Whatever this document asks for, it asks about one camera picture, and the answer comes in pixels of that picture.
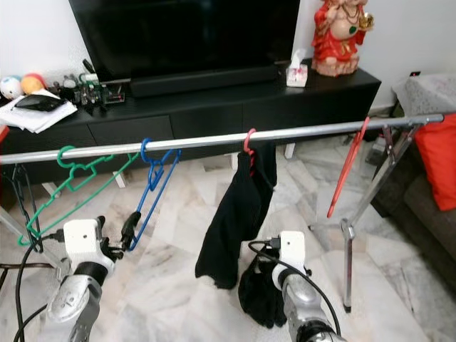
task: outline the soundbar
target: soundbar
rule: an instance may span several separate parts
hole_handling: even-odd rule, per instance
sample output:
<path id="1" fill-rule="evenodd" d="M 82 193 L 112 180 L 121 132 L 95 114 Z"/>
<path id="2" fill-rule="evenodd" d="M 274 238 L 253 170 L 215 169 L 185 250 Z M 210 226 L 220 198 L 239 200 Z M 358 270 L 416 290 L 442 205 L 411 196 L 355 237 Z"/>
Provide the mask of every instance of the soundbar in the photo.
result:
<path id="1" fill-rule="evenodd" d="M 277 75 L 277 67 L 270 65 L 255 68 L 134 78 L 130 82 L 130 87 L 133 96 L 141 98 L 145 96 L 183 93 L 194 90 L 272 81 L 277 78 Z"/>

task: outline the ganesha statue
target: ganesha statue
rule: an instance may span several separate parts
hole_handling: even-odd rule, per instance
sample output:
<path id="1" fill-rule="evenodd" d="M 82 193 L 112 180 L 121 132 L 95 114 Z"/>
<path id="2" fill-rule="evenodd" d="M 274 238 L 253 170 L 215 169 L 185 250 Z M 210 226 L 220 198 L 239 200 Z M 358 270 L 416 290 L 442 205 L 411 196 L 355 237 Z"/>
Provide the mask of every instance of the ganesha statue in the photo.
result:
<path id="1" fill-rule="evenodd" d="M 315 14 L 312 68 L 333 77 L 353 73 L 359 62 L 356 45 L 373 29 L 372 15 L 363 10 L 368 0 L 323 1 Z"/>

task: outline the white tile floor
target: white tile floor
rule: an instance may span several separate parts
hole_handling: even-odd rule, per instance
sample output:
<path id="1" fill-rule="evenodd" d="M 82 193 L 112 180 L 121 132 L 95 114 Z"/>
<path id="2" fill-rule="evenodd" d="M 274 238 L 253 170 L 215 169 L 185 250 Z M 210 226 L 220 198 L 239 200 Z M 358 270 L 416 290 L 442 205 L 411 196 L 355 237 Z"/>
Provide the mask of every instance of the white tile floor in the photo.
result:
<path id="1" fill-rule="evenodd" d="M 305 233 L 313 280 L 333 302 L 348 341 L 455 341 L 456 297 L 394 222 L 382 219 L 372 207 L 356 227 L 353 312 L 347 315 L 343 311 L 343 237 L 338 223 L 355 209 L 374 171 L 364 163 L 369 148 L 364 145 L 336 211 L 327 219 L 348 152 L 344 140 L 337 137 L 297 144 L 292 160 L 284 159 L 284 147 L 278 148 L 279 181 L 259 236 L 271 236 L 284 229 Z M 123 222 L 138 204 L 146 174 L 146 169 L 132 171 L 127 188 L 110 185 L 71 219 L 103 214 L 107 218 L 106 232 L 118 240 Z M 195 279 L 195 262 L 204 234 L 233 174 L 227 156 L 177 166 L 138 248 L 117 263 L 115 275 L 103 286 L 100 316 L 91 341 L 290 341 L 286 326 L 268 330 L 245 315 L 237 289 L 218 290 L 209 278 Z M 42 225 L 82 201 L 109 177 L 98 177 L 76 194 L 63 192 L 52 208 L 43 212 Z M 41 193 L 38 204 L 45 201 Z M 23 221 L 17 207 L 11 214 Z M 15 241 L 0 227 L 1 262 L 20 261 L 24 251 Z M 62 246 L 53 242 L 47 246 L 63 256 Z M 243 246 L 240 272 L 252 258 Z M 33 255 L 31 260 L 41 257 Z M 12 341 L 17 329 L 15 275 L 10 272 L 0 293 L 2 341 Z M 24 316 L 44 304 L 56 286 L 52 270 L 26 271 L 22 287 Z M 38 340 L 43 324 L 43 316 L 30 324 L 27 341 Z"/>

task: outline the tv screen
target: tv screen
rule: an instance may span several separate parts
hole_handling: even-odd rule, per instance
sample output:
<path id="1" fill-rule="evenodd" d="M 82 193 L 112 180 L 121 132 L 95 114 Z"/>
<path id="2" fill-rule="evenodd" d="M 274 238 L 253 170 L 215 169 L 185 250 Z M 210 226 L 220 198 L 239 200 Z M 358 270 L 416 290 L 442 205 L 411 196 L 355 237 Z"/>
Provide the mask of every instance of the tv screen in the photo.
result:
<path id="1" fill-rule="evenodd" d="M 70 0 L 101 82 L 291 58 L 299 0 Z"/>

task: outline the black cloth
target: black cloth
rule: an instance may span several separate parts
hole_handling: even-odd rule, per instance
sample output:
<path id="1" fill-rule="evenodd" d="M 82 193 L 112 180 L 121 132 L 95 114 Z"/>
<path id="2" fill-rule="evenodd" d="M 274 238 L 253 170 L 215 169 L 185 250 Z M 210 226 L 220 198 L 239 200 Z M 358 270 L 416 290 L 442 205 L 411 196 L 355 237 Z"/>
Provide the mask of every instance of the black cloth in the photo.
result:
<path id="1" fill-rule="evenodd" d="M 271 257 L 279 258 L 279 252 L 262 249 Z M 239 283 L 239 302 L 244 312 L 258 324 L 273 328 L 274 324 L 283 326 L 286 323 L 284 299 L 272 281 L 272 270 L 276 264 L 256 256 L 249 268 L 242 274 Z"/>
<path id="2" fill-rule="evenodd" d="M 219 289 L 237 283 L 241 242 L 255 239 L 263 224 L 277 183 L 276 147 L 268 143 L 250 156 L 238 154 L 238 169 L 204 237 L 195 276 L 210 276 Z"/>

